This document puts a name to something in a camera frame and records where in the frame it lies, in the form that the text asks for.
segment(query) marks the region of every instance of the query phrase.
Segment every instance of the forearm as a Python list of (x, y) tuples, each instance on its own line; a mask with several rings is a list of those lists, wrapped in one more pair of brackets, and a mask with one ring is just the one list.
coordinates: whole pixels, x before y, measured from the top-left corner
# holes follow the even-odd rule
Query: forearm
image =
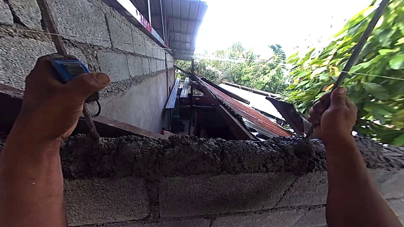
[(67, 226), (59, 147), (9, 136), (0, 157), (0, 226)]
[(372, 182), (353, 137), (325, 146), (328, 225), (401, 226)]

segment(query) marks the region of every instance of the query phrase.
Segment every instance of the human hand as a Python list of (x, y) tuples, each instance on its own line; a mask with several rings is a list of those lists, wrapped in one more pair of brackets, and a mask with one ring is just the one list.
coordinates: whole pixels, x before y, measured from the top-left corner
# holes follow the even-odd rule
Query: human hand
[[(323, 143), (340, 143), (352, 139), (352, 127), (356, 122), (357, 107), (345, 94), (346, 88), (340, 87), (332, 93), (325, 93), (309, 110), (309, 121), (319, 124), (314, 134)], [(326, 109), (327, 100), (331, 104)]]
[(22, 108), (8, 141), (62, 141), (76, 127), (85, 99), (110, 82), (104, 73), (88, 73), (61, 84), (56, 73), (48, 56), (37, 60), (26, 77)]

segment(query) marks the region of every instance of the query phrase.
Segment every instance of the vegetation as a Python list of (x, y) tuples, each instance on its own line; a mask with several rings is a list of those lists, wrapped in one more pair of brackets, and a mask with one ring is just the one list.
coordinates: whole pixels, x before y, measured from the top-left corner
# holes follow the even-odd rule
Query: vegetation
[[(280, 93), (287, 87), (284, 77), (286, 56), (280, 45), (270, 47), (274, 51), (273, 56), (262, 59), (252, 49), (247, 50), (237, 42), (225, 50), (215, 51), (209, 58), (199, 58), (195, 62), (195, 72), (214, 83), (225, 80), (267, 92)], [(191, 69), (191, 61), (177, 60), (175, 64), (185, 70)], [(185, 76), (181, 72), (178, 72), (178, 75)]]
[[(289, 57), (288, 63), (296, 67), (290, 73), (293, 83), (284, 91), (288, 102), (308, 113), (313, 103), (332, 87), (376, 8), (373, 2), (352, 17), (328, 47)], [(390, 2), (343, 86), (359, 109), (355, 131), (382, 143), (404, 145), (402, 0)]]

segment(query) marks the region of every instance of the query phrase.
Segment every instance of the bright sky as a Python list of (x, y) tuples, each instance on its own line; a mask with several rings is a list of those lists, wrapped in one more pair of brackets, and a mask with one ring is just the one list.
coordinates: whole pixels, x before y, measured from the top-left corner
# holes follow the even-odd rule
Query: bright sky
[(262, 57), (272, 44), (286, 55), (305, 50), (318, 39), (327, 42), (372, 0), (204, 0), (208, 4), (195, 54), (225, 49), (240, 41)]

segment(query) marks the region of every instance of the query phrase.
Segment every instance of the blue tape measure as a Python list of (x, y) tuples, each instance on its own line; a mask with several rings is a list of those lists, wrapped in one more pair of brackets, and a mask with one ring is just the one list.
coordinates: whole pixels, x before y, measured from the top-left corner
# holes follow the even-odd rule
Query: blue tape measure
[[(57, 71), (57, 79), (62, 84), (68, 83), (70, 80), (80, 74), (90, 72), (84, 63), (74, 56), (62, 56), (59, 54), (50, 54), (49, 56), (52, 58), (51, 64), (53, 68)], [(98, 101), (98, 99), (98, 92), (95, 92), (85, 100), (85, 103), (95, 102)]]

